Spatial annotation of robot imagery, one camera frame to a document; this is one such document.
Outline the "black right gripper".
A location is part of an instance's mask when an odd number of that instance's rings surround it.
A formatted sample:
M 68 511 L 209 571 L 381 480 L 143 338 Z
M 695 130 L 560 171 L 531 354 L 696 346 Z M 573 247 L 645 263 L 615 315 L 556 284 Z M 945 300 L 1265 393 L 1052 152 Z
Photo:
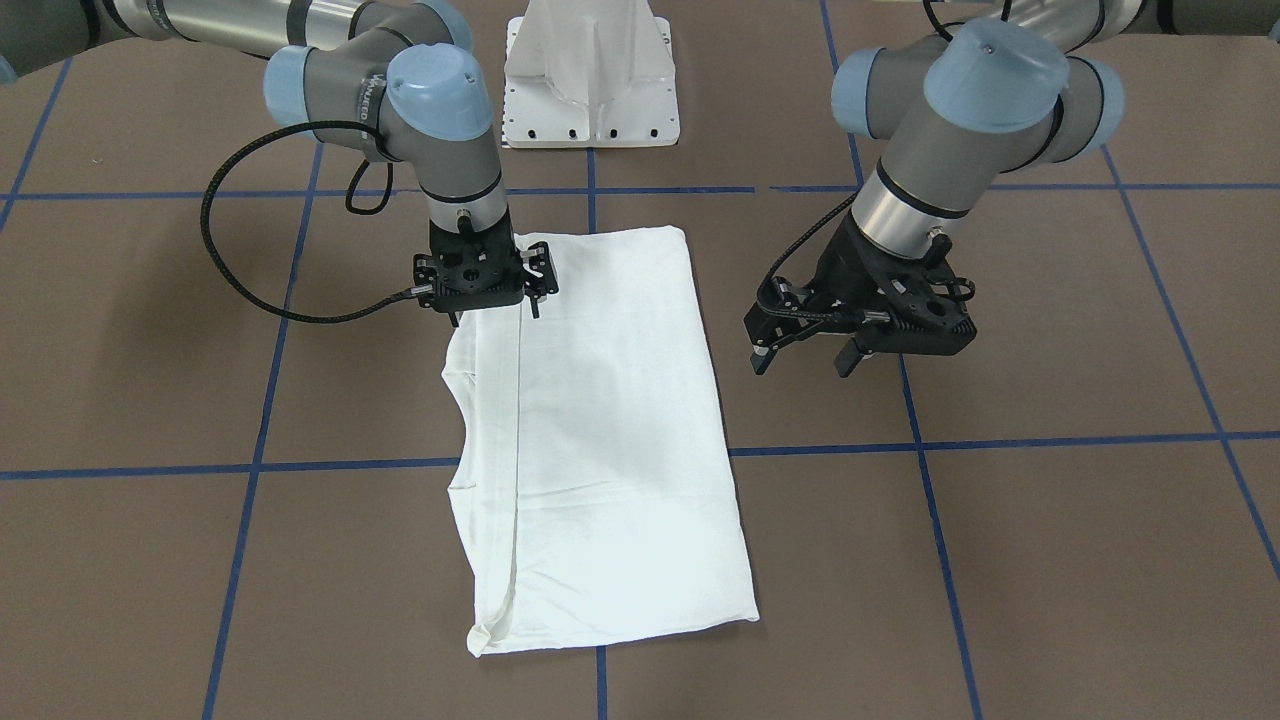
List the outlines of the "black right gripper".
M 526 297 L 522 302 L 529 302 L 532 318 L 535 319 L 541 315 L 540 302 L 545 297 L 559 292 L 559 283 L 549 243 L 543 240 L 530 245 L 527 249 L 520 249 L 515 238 L 509 214 L 504 214 L 497 224 L 484 231 L 474 229 L 471 220 L 467 218 L 458 222 L 458 228 L 456 231 L 445 231 L 438 225 L 430 225 L 429 243 L 431 255 L 452 252 L 454 249 L 466 247 L 513 247 L 518 250 L 520 256 L 522 258 L 526 278 Z M 458 325 L 465 313 L 440 314 L 447 315 L 452 325 Z

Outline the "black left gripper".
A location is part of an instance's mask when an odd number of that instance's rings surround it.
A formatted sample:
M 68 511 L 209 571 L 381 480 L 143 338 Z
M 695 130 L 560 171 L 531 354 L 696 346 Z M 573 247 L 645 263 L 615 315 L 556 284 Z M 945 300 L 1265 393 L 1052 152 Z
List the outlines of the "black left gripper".
M 895 256 L 874 246 L 850 215 L 844 215 L 809 282 L 795 284 L 778 274 L 782 264 L 833 219 L 833 213 L 827 214 L 787 247 L 756 288 L 744 325 L 753 346 L 751 368 L 758 375 L 767 372 L 782 348 L 815 334 L 846 337 L 846 345 L 835 359 L 836 372 L 842 378 L 849 377 L 863 359 L 877 354 L 861 350 L 856 338 L 861 325 L 888 318 L 882 313 L 870 316 L 864 313 L 867 300 L 876 292 L 867 261 L 873 252 Z M 951 238 L 945 232 L 928 231 L 924 256 L 902 260 L 933 264 L 948 260 L 950 250 Z

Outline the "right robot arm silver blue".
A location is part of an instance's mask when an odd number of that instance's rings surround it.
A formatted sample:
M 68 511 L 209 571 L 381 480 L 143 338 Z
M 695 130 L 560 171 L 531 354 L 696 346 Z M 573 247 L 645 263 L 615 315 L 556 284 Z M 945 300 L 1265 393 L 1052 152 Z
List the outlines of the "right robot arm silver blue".
M 413 301 L 458 324 L 467 311 L 529 304 L 559 290 L 545 242 L 515 238 L 494 113 L 474 36 L 448 1 L 5 1 L 3 82 L 123 38 L 184 40 L 264 59 L 264 102 L 278 129 L 227 159 L 198 215 L 207 255 L 253 306 L 317 323 L 260 299 L 230 270 L 212 237 L 212 204 L 252 152 L 306 135 L 362 155 L 360 170 L 412 169 L 428 202 L 428 251 L 412 283 L 372 305 Z

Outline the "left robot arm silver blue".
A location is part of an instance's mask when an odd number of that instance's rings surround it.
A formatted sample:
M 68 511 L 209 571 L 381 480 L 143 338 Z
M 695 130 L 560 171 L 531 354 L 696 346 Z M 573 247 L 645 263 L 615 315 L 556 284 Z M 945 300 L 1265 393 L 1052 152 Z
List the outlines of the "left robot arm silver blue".
M 952 356 L 977 337 L 972 281 L 948 264 L 956 228 L 1005 173 L 1069 161 L 1107 142 L 1125 110 L 1117 73 L 1078 55 L 1124 33 L 1277 37 L 1275 1 L 1005 1 L 932 23 L 908 47 L 870 47 L 837 69 L 829 101 L 851 135 L 884 141 L 815 274 L 772 266 L 744 318 L 751 366 L 783 347 L 842 334 L 849 375 L 874 354 Z

